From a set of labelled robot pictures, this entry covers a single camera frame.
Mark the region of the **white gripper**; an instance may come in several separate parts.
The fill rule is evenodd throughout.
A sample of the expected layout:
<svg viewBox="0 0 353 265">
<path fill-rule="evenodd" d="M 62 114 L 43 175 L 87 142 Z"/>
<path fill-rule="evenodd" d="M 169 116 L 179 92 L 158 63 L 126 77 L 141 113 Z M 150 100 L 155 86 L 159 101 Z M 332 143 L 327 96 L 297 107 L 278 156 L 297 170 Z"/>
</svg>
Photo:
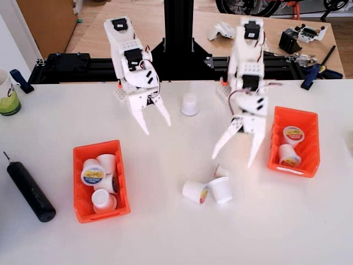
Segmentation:
<svg viewBox="0 0 353 265">
<path fill-rule="evenodd" d="M 147 90 L 138 90 L 133 93 L 127 95 L 127 105 L 129 110 L 132 111 L 133 117 L 136 119 L 138 124 L 140 125 L 141 129 L 145 132 L 146 135 L 149 135 L 149 131 L 143 117 L 142 110 L 149 102 L 154 104 L 162 117 L 165 119 L 168 126 L 171 126 L 171 119 L 169 112 L 167 111 L 163 100 L 159 96 L 159 92 L 157 89 L 147 89 Z"/>
<path fill-rule="evenodd" d="M 245 133 L 254 134 L 247 165 L 248 168 L 251 167 L 256 154 L 260 149 L 261 143 L 265 138 L 266 117 L 263 116 L 250 114 L 243 114 L 243 117 L 236 116 L 215 144 L 212 153 L 212 159 L 217 157 L 218 153 L 224 147 L 224 145 L 241 129 L 242 126 Z"/>
</svg>

